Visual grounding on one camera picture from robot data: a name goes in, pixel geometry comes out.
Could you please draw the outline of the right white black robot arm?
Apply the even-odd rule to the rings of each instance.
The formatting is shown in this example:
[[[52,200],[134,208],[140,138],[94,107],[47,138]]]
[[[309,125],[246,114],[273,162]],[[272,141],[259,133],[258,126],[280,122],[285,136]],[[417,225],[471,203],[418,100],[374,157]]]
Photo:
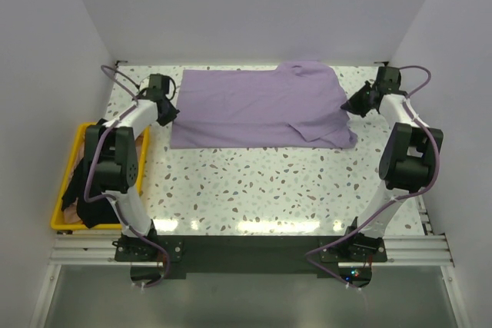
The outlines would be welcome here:
[[[420,70],[427,79],[413,91],[401,89],[404,68],[381,66],[374,82],[366,81],[341,109],[365,117],[375,110],[387,122],[391,132],[380,159],[381,179],[376,193],[364,212],[354,219],[342,245],[347,259],[359,261],[370,251],[365,237],[379,239],[406,200],[429,191],[440,169],[440,148],[444,133],[425,124],[411,106],[411,96],[431,80],[428,69]]]

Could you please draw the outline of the purple t shirt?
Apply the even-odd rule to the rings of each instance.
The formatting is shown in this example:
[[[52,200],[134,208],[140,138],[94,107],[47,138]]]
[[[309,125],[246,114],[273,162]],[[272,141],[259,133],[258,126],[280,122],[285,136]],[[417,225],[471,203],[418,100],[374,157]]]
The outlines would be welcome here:
[[[346,100],[334,69],[318,61],[268,71],[185,70],[170,145],[353,148]]]

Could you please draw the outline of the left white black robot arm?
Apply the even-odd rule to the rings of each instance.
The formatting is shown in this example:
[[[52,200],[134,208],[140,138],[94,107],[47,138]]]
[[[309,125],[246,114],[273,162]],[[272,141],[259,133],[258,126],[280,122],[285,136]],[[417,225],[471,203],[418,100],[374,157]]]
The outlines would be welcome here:
[[[130,105],[119,116],[104,124],[93,124],[85,131],[84,201],[109,203],[122,234],[135,238],[131,249],[141,260],[154,259],[159,242],[149,235],[154,229],[153,221],[137,189],[139,162],[135,139],[149,125],[158,123],[164,127],[178,117],[179,110],[171,102],[176,92],[173,78],[149,75],[147,86],[138,94],[131,94]]]

